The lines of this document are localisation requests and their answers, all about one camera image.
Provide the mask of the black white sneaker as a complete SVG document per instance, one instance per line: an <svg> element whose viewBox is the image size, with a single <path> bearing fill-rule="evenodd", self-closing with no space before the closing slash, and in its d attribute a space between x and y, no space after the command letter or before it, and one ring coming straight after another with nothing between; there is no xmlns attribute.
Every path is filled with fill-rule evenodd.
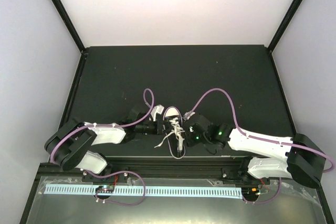
<svg viewBox="0 0 336 224"><path fill-rule="evenodd" d="M178 108L170 106L165 110L163 119L171 125L170 133L167 133L164 138L168 142L170 154L174 159L182 159L185 155L182 115Z"/></svg>

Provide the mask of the white shoelace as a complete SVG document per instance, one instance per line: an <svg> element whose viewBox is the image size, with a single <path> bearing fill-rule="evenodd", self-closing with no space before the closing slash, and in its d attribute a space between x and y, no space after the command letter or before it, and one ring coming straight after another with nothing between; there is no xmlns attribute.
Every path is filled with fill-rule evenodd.
<svg viewBox="0 0 336 224"><path fill-rule="evenodd" d="M184 140L185 140L185 134L184 129L182 127L182 121L179 117L166 117L165 120L169 123L170 128L169 131L166 133L165 137L162 139L162 141L154 146L154 148L161 147L165 142L168 143L170 154L175 159L181 159L185 155L185 147L184 147ZM176 152L178 156L175 156L172 151L170 139L174 138L176 140Z"/></svg>

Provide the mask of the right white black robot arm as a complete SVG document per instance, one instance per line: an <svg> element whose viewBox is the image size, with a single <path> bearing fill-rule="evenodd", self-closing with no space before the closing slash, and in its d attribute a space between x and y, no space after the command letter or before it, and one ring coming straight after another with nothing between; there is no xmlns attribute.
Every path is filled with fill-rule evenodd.
<svg viewBox="0 0 336 224"><path fill-rule="evenodd" d="M183 126L186 139L192 144L229 146L233 151L253 153L245 167L238 171L239 179L250 184L255 179L289 178L309 188L321 184L326 158L323 152L306 135L276 137L239 131L229 124L186 122Z"/></svg>

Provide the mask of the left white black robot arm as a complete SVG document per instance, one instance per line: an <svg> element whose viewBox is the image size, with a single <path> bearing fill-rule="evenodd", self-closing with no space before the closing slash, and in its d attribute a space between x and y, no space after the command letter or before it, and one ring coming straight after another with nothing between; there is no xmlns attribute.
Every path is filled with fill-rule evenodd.
<svg viewBox="0 0 336 224"><path fill-rule="evenodd" d="M137 134L162 134L163 111L164 106L154 106L148 117L144 118L145 112L133 108L124 121L106 127L72 119L47 140L44 149L52 163L59 165L62 170L88 170L100 181L106 182L112 177L113 169L102 154L90 151L90 147L125 144L135 139Z"/></svg>

